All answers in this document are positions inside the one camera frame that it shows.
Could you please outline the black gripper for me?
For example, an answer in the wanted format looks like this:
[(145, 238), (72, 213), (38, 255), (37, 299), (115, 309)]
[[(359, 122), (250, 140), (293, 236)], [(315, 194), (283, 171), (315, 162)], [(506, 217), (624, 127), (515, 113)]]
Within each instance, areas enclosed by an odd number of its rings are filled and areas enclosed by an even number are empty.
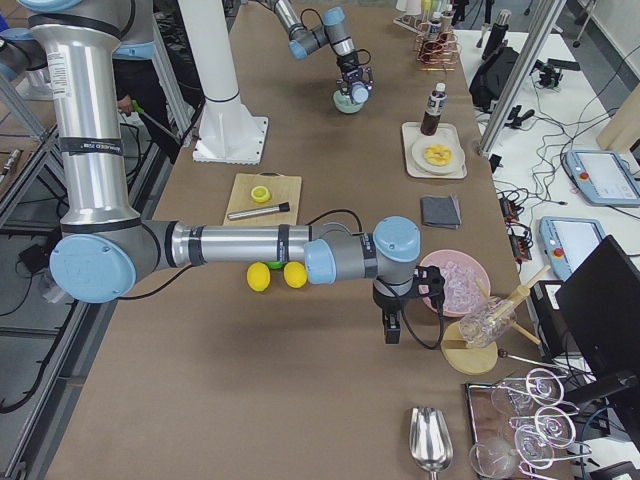
[(372, 69), (360, 62), (357, 52), (338, 55), (336, 63), (341, 73), (336, 84), (341, 93), (350, 93), (350, 86), (356, 82), (362, 82), (371, 92), (374, 83)]
[(444, 316), (445, 278), (437, 266), (416, 266), (412, 277), (401, 284), (391, 284), (382, 277), (373, 282), (373, 300), (382, 311), (384, 341), (400, 342), (401, 313), (409, 300), (427, 299), (440, 317)]

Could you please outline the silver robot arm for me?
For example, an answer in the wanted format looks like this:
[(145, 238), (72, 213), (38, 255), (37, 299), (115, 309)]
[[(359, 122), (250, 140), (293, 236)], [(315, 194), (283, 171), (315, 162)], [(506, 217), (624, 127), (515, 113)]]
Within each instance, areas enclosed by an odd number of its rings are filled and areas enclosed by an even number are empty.
[(355, 47), (341, 7), (327, 10), (318, 25), (307, 27), (289, 1), (266, 1), (265, 4), (286, 31), (294, 59), (303, 60), (330, 46), (341, 73), (341, 79), (337, 81), (339, 93), (357, 105), (369, 100), (373, 88), (372, 69), (360, 61), (359, 50)]
[(29, 26), (47, 55), (69, 209), (50, 259), (58, 286), (77, 300), (125, 299), (151, 273), (214, 261), (303, 263), (313, 284), (366, 278), (381, 308), (385, 340), (408, 325), (405, 304), (441, 309), (444, 278), (418, 263), (420, 232), (401, 216), (366, 233), (334, 224), (234, 227), (145, 221), (131, 206), (113, 56), (149, 32), (147, 1), (30, 1)]

